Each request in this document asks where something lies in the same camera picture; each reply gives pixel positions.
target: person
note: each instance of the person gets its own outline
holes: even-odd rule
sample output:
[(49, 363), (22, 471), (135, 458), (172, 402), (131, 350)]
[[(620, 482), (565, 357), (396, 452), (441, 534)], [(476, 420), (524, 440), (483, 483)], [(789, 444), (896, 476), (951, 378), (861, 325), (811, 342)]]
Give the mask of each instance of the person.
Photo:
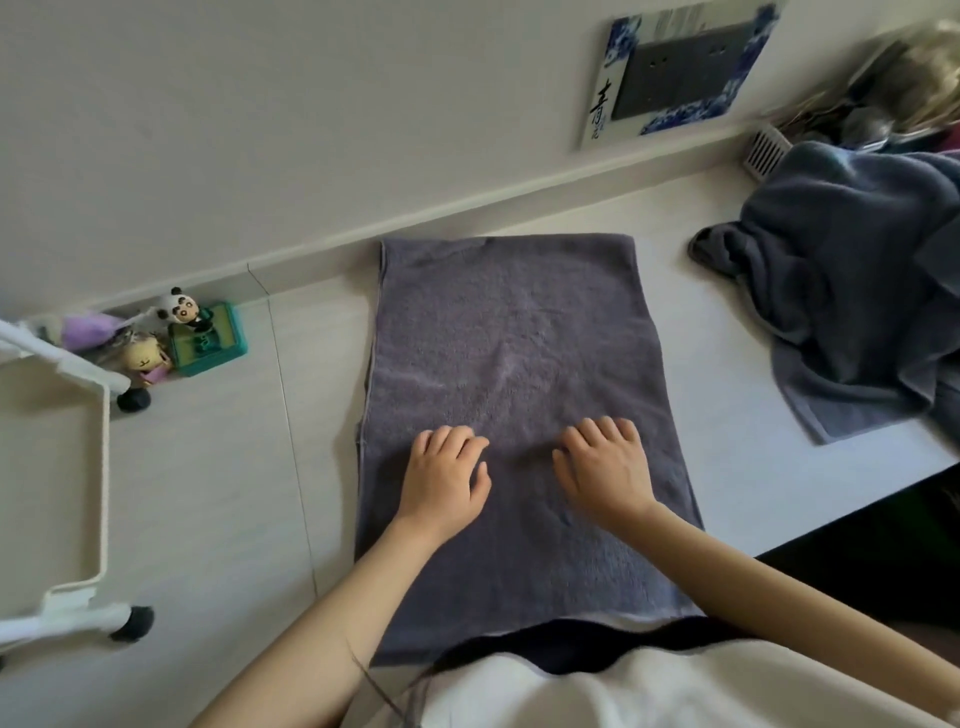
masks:
[[(481, 637), (492, 643), (482, 656), (435, 666), (371, 725), (960, 725), (960, 669), (657, 503), (632, 422), (584, 419), (561, 442), (553, 464), (570, 503), (639, 551), (708, 617), (647, 632), (566, 619), (531, 628), (522, 640)], [(339, 724), (371, 679), (366, 667), (420, 570), (483, 509), (492, 487), (480, 461), (488, 444), (465, 426), (418, 435), (399, 508), (379, 541), (194, 728)], [(683, 651), (671, 651), (664, 632), (676, 638), (694, 620), (703, 636), (711, 631), (705, 619), (727, 625), (736, 639), (690, 648), (687, 637), (679, 640)], [(531, 648), (533, 633), (539, 648)], [(543, 639), (564, 634), (574, 639), (543, 649)], [(617, 652), (617, 645), (626, 646)], [(539, 664), (557, 655), (565, 666)]]

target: finger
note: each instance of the finger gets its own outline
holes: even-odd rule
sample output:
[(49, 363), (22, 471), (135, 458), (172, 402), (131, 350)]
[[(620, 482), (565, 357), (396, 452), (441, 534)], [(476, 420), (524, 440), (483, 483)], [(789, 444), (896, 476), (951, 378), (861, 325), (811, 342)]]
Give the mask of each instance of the finger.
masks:
[(603, 432), (600, 431), (597, 423), (591, 420), (589, 417), (585, 417), (583, 420), (581, 420), (580, 424), (577, 425), (577, 429), (579, 429), (580, 434), (584, 436), (584, 440), (586, 440), (595, 448), (598, 445), (603, 445), (603, 441), (607, 439), (603, 436)]
[(411, 455), (423, 455), (426, 452), (426, 446), (430, 443), (432, 429), (426, 429), (414, 438), (414, 444), (410, 447)]
[(632, 443), (638, 443), (640, 441), (640, 433), (636, 431), (636, 425), (630, 420), (625, 420), (621, 417), (616, 421), (616, 426), (623, 434), (625, 440)]
[(456, 457), (460, 454), (460, 449), (464, 446), (464, 443), (471, 437), (473, 437), (473, 430), (466, 425), (454, 427), (450, 430), (450, 434), (446, 436), (446, 441), (440, 452)]
[(426, 449), (428, 454), (436, 455), (440, 452), (440, 448), (444, 446), (446, 442), (447, 435), (450, 434), (450, 430), (453, 429), (450, 425), (444, 425), (443, 427), (437, 427), (437, 430), (430, 436), (430, 445)]
[(608, 440), (614, 443), (618, 443), (623, 440), (623, 435), (620, 434), (620, 430), (616, 428), (616, 423), (611, 417), (601, 417), (597, 421), (597, 426), (600, 428), (600, 431), (603, 432), (603, 436)]
[(553, 472), (560, 481), (560, 487), (568, 496), (573, 497), (577, 492), (577, 479), (573, 476), (570, 459), (558, 449), (553, 451)]
[(565, 429), (564, 434), (560, 436), (560, 441), (570, 452), (583, 452), (590, 449), (587, 441), (584, 440), (584, 436), (580, 434), (580, 430), (576, 427)]
[(464, 448), (460, 450), (460, 455), (457, 458), (458, 460), (463, 460), (465, 463), (469, 463), (470, 469), (473, 470), (473, 466), (477, 464), (477, 460), (480, 459), (480, 454), (487, 448), (487, 445), (490, 444), (490, 440), (486, 437), (471, 437), (467, 440), (467, 444), (464, 445)]
[(470, 491), (470, 505), (473, 506), (476, 513), (483, 510), (484, 503), (490, 495), (490, 488), (493, 481), (490, 480), (490, 473), (487, 471), (487, 463), (480, 463), (477, 466), (477, 476), (473, 483), (473, 490)]

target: black wheel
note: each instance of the black wheel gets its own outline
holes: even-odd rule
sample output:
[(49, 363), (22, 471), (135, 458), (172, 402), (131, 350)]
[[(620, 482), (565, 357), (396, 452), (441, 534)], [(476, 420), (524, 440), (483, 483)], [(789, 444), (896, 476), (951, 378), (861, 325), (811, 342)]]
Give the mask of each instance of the black wheel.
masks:
[(150, 392), (143, 387), (131, 387), (122, 395), (117, 397), (117, 407), (121, 412), (133, 414), (142, 412), (150, 406)]
[(131, 607), (127, 623), (111, 633), (110, 638), (116, 643), (135, 643), (146, 636), (153, 626), (153, 607)]

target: purple plush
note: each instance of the purple plush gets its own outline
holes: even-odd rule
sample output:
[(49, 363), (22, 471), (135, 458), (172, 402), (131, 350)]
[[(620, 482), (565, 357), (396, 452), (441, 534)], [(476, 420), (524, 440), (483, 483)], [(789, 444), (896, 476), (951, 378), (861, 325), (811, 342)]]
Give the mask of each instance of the purple plush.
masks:
[(99, 347), (113, 338), (123, 319), (107, 313), (86, 313), (83, 316), (64, 316), (60, 345), (69, 352), (83, 352)]

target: towel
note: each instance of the towel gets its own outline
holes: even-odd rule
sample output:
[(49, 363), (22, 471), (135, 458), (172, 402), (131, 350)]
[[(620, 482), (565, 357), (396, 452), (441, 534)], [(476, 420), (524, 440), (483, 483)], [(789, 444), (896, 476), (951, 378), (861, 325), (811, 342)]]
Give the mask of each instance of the towel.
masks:
[(439, 425), (491, 440), (480, 517), (434, 555), (376, 665), (589, 613), (699, 614), (643, 557), (571, 512), (550, 451), (584, 417), (630, 418), (657, 498), (701, 525), (636, 250), (623, 235), (388, 240), (359, 431), (356, 557), (390, 522), (410, 444)]
[(960, 160), (794, 147), (690, 255), (777, 337), (773, 372), (820, 443), (929, 412), (960, 440)]

